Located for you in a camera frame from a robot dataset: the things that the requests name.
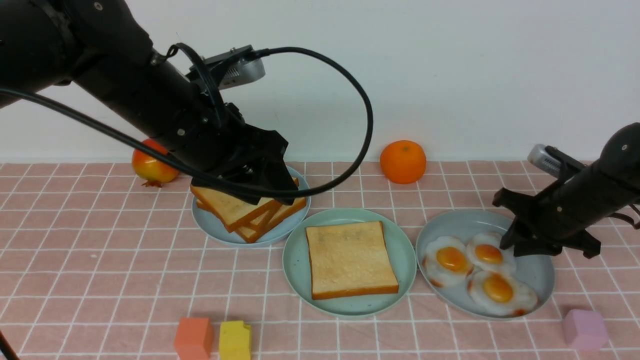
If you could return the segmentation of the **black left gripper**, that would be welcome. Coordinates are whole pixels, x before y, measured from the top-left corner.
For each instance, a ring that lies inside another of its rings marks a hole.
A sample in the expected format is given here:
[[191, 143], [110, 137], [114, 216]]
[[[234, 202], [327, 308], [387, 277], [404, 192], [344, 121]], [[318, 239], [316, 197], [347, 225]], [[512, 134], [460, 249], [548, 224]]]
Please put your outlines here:
[[165, 148], [192, 169], [243, 187], [257, 186], [260, 196], [211, 186], [213, 191], [257, 205], [265, 192], [294, 192], [298, 185], [284, 156], [288, 141], [276, 130], [245, 123], [233, 103], [225, 106], [226, 119], [212, 111], [200, 117], [186, 113], [165, 132]]

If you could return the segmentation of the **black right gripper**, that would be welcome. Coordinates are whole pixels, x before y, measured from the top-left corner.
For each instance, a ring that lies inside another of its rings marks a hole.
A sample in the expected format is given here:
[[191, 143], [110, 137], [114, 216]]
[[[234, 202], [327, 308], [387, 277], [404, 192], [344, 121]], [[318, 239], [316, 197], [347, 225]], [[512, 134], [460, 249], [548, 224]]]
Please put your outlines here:
[[513, 250], [515, 257], [558, 256], [564, 248], [581, 251], [592, 259], [601, 253], [601, 242], [587, 231], [601, 220], [594, 207], [583, 203], [562, 203], [553, 196], [531, 196], [503, 187], [493, 196], [492, 205], [514, 214], [500, 240], [502, 250]]

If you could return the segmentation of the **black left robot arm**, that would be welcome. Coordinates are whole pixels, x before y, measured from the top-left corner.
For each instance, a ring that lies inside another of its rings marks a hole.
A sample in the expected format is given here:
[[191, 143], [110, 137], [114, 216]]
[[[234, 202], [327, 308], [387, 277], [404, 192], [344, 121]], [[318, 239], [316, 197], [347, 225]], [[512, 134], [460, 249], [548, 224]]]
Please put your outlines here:
[[76, 84], [160, 145], [181, 172], [261, 191], [297, 191], [284, 162], [288, 142], [245, 122], [221, 89], [265, 75], [251, 45], [204, 59], [208, 89], [178, 52], [154, 49], [123, 0], [3, 0], [1, 87], [35, 93]]

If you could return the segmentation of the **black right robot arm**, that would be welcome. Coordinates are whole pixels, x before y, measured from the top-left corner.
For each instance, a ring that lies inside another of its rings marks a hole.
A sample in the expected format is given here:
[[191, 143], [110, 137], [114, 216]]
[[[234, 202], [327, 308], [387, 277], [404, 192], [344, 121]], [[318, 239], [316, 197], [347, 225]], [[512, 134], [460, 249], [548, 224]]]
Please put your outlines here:
[[494, 194], [494, 207], [514, 214], [500, 248], [512, 250], [516, 257], [557, 256], [570, 248], [592, 259], [600, 254], [601, 242], [590, 235], [590, 226], [614, 218], [637, 230], [639, 223], [621, 209], [639, 212], [639, 134], [638, 123], [624, 126], [590, 165], [554, 146], [535, 145], [528, 161], [554, 177], [554, 182], [534, 196], [505, 187]]

